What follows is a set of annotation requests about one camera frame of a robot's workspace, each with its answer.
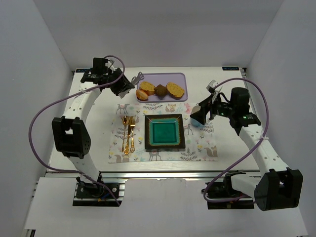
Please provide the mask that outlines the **silver serving tongs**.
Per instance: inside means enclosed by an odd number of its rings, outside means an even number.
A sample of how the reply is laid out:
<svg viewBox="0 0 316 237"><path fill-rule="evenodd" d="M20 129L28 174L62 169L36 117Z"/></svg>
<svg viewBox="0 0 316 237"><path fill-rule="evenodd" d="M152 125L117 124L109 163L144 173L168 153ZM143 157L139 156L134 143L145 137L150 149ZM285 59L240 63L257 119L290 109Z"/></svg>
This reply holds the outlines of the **silver serving tongs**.
<svg viewBox="0 0 316 237"><path fill-rule="evenodd" d="M144 75L142 72L139 72L137 76L133 77L131 83L136 86L140 81L144 79Z"/></svg>

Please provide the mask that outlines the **orange glazed bread roll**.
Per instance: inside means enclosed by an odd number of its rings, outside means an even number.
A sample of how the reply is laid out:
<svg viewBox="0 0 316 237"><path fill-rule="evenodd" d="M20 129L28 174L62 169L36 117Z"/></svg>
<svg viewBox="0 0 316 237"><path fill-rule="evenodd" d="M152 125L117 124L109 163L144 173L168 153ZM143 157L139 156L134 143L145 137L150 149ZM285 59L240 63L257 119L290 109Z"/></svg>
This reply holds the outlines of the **orange glazed bread roll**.
<svg viewBox="0 0 316 237"><path fill-rule="evenodd" d="M136 94L137 99L140 101L147 101L148 100L148 97L149 97L148 94L142 90L137 89L135 94Z"/></svg>

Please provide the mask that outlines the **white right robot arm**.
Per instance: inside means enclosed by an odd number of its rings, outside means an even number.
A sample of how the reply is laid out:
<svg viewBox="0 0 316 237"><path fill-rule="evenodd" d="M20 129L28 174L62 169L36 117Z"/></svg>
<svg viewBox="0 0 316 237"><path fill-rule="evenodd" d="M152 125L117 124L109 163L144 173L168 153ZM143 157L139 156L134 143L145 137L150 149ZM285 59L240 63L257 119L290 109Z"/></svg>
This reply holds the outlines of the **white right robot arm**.
<svg viewBox="0 0 316 237"><path fill-rule="evenodd" d="M296 208L299 204L303 175L286 164L265 136L267 128L250 112L250 94L246 88L235 87L227 99L218 87L209 86L210 96L201 101L199 110L191 120L202 125L206 116L229 119L230 126L245 143L249 151L209 182L203 198L209 206L221 208L225 204L241 202L257 205L262 211ZM242 171L231 169L249 156L253 156L261 177L254 178Z"/></svg>

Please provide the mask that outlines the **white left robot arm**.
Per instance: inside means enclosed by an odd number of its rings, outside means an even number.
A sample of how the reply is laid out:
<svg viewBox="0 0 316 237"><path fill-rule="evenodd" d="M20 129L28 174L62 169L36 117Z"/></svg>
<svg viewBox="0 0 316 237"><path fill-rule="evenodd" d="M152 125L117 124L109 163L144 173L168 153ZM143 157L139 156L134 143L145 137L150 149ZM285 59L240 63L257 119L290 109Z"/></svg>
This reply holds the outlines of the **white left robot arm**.
<svg viewBox="0 0 316 237"><path fill-rule="evenodd" d="M85 71L78 92L69 109L52 121L56 150L75 166L84 183L100 180L100 171L89 154L91 139L85 126L88 114L104 89L123 98L135 85L124 75L125 69L114 67L114 56L94 58L93 66Z"/></svg>

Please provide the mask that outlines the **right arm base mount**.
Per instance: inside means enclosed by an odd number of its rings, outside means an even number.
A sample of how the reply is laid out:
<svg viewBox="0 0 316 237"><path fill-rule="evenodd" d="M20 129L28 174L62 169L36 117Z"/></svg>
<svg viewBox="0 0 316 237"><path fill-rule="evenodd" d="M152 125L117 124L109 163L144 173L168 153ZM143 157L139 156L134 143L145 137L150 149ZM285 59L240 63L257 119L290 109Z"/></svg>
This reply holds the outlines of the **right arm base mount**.
<svg viewBox="0 0 316 237"><path fill-rule="evenodd" d="M245 174L245 172L232 171L225 174L222 181L215 182L206 192L209 199L230 199L239 198L245 194L234 190L231 184L231 177L234 175ZM230 210L230 209L254 209L254 202L251 197L241 198L240 200L207 203L208 210Z"/></svg>

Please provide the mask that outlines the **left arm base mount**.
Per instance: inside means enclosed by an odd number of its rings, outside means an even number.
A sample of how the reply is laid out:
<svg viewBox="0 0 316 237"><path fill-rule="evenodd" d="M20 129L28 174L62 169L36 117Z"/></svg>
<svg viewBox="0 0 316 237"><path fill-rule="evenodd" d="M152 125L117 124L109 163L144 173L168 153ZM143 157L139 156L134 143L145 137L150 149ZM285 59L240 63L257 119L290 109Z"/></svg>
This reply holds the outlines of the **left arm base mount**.
<svg viewBox="0 0 316 237"><path fill-rule="evenodd" d="M121 204L125 184L120 182L109 182L104 184L111 190L114 197ZM110 192L103 186L100 187L96 184L83 182L77 182L76 184L73 206L119 207Z"/></svg>

